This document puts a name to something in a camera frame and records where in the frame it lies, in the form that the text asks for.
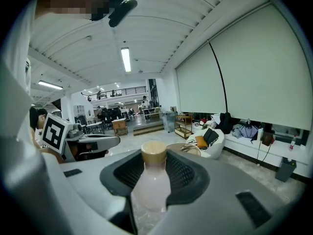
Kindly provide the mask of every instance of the black bag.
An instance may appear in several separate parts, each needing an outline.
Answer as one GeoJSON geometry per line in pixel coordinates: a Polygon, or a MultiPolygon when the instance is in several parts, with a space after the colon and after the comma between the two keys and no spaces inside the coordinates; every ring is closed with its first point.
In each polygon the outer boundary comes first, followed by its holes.
{"type": "Polygon", "coordinates": [[[217,134],[215,131],[212,129],[208,128],[207,131],[205,132],[203,139],[207,143],[207,145],[210,145],[214,141],[216,141],[219,138],[219,134],[217,134]]]}

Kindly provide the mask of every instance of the trash bin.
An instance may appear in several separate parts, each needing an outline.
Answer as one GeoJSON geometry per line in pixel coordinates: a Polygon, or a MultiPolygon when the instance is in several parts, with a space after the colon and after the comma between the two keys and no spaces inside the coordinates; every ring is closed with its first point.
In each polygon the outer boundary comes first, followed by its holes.
{"type": "Polygon", "coordinates": [[[286,182],[296,168],[297,163],[295,160],[288,161],[287,158],[283,157],[275,178],[282,182],[286,182]]]}
{"type": "Polygon", "coordinates": [[[177,112],[164,112],[162,113],[164,129],[170,133],[174,131],[174,116],[177,112]]]}

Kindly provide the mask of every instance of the red bottle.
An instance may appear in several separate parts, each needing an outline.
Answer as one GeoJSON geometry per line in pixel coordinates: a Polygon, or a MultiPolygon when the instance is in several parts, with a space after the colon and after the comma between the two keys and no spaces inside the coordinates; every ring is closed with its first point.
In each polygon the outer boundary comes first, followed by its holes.
{"type": "Polygon", "coordinates": [[[291,141],[291,144],[289,146],[289,151],[292,151],[293,150],[293,147],[295,145],[295,140],[296,140],[296,135],[294,135],[292,141],[291,141]]]}

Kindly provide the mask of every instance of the floor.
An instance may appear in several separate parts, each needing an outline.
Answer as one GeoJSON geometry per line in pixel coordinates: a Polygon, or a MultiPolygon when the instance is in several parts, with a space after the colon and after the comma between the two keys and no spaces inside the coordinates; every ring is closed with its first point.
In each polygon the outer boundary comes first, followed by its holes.
{"type": "MultiPolygon", "coordinates": [[[[166,145],[176,142],[185,142],[185,139],[176,135],[174,132],[167,133],[165,130],[134,137],[132,134],[133,128],[143,123],[144,120],[141,119],[141,117],[137,117],[137,119],[127,122],[127,127],[129,129],[128,135],[120,136],[121,143],[116,147],[111,148],[107,156],[140,149],[141,145],[147,141],[162,141],[166,145]]],[[[113,135],[113,130],[106,131],[106,134],[113,135]]],[[[283,183],[275,179],[274,171],[261,166],[258,167],[256,164],[233,155],[225,150],[222,151],[219,160],[240,168],[261,184],[275,192],[285,203],[289,203],[290,201],[297,199],[301,196],[305,189],[305,184],[300,181],[290,178],[283,183]]]]}

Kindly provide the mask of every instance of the gold bottle cap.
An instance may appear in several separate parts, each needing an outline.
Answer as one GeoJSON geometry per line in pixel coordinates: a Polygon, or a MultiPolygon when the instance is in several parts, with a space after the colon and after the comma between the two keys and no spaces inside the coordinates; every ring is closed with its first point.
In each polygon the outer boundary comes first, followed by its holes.
{"type": "Polygon", "coordinates": [[[141,146],[143,161],[160,164],[166,160],[166,145],[161,141],[149,141],[141,146]]]}

